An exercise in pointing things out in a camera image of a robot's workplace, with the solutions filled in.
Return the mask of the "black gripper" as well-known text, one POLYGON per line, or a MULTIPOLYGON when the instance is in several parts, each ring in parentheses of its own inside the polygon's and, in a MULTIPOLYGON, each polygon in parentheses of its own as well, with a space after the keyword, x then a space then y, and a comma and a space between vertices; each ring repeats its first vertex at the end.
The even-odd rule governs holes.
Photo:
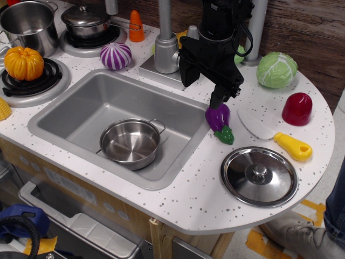
POLYGON ((232 37, 218 41, 183 36, 180 42, 179 67, 184 87, 198 80, 200 74, 211 80, 216 85, 211 94, 211 109, 218 109, 239 94, 244 79, 234 63, 237 47, 232 37))

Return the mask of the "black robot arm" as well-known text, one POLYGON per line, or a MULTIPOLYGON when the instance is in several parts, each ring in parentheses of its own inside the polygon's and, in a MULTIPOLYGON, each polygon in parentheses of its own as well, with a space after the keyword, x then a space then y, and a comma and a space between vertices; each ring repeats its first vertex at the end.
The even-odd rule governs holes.
POLYGON ((252 35, 245 21, 252 17, 252 1, 203 1, 202 20, 198 26, 199 38, 183 36, 179 50, 181 80, 185 87, 194 83, 201 74, 215 84, 210 108, 218 109, 229 98, 235 98, 244 82, 234 62, 243 34, 252 35))

